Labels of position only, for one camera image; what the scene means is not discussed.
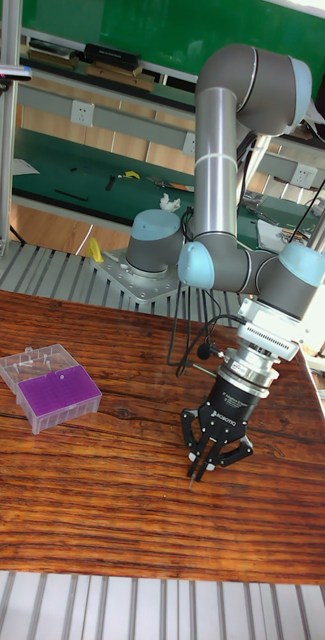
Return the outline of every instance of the metal grating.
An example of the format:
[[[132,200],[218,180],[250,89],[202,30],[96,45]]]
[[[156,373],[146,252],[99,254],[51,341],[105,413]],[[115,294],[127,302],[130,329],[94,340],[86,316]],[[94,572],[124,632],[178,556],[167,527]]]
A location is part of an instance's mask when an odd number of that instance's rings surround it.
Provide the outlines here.
[[[161,316],[173,316],[176,306],[176,292],[163,294],[154,302],[136,303],[89,259],[14,241],[0,259],[0,289]],[[191,320],[204,322],[214,317],[219,313],[218,304],[221,313],[237,314],[245,297],[211,293],[215,302],[201,290],[191,290]],[[187,291],[182,291],[178,317],[186,319],[187,314]],[[236,326],[229,320],[223,322]]]
[[[0,640],[325,640],[325,587],[0,571]]]

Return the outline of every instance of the pipette tip box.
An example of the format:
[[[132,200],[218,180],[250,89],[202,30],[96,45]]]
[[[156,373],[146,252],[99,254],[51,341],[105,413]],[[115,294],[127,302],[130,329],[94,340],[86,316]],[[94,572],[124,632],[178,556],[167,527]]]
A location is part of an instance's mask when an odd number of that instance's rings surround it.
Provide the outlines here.
[[[0,358],[0,375],[16,395],[34,434],[96,413],[102,393],[60,344]]]

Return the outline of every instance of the gray joint cover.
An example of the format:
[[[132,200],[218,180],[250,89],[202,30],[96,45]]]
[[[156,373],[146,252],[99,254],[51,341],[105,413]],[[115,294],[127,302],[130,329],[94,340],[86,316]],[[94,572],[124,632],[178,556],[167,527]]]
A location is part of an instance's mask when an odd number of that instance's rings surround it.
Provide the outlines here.
[[[246,101],[237,118],[248,129],[275,136],[293,122],[295,77],[287,56],[243,44],[224,47],[204,65],[196,95],[212,87],[229,89],[239,105]]]
[[[131,236],[126,260],[140,271],[161,273],[177,264],[182,243],[181,229],[162,240],[137,240]]]
[[[302,320],[316,290],[316,287],[303,282],[288,271],[279,260],[275,260],[268,278],[263,280],[258,300]]]
[[[265,251],[238,249],[237,240],[226,233],[205,233],[196,238],[212,258],[215,281],[213,288],[218,291],[234,291],[256,294],[256,274],[271,254]]]

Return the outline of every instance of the green wall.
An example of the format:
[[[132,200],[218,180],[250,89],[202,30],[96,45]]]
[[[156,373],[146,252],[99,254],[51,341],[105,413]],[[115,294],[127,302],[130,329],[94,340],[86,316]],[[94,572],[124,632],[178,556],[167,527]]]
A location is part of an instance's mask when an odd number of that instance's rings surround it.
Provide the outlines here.
[[[194,74],[219,47],[243,42],[304,60],[314,94],[325,71],[325,20],[263,0],[24,0],[23,26]]]

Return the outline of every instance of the wooden table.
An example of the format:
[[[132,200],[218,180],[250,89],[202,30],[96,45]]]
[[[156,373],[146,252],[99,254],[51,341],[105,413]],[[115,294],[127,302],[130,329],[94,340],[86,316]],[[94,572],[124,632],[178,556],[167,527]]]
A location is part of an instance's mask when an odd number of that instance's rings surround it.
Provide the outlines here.
[[[252,458],[189,489],[179,413],[211,379],[166,366],[171,326],[0,291],[0,357],[60,342],[103,391],[97,414],[33,436],[0,378],[0,569],[325,584],[325,422],[302,355],[252,416]]]

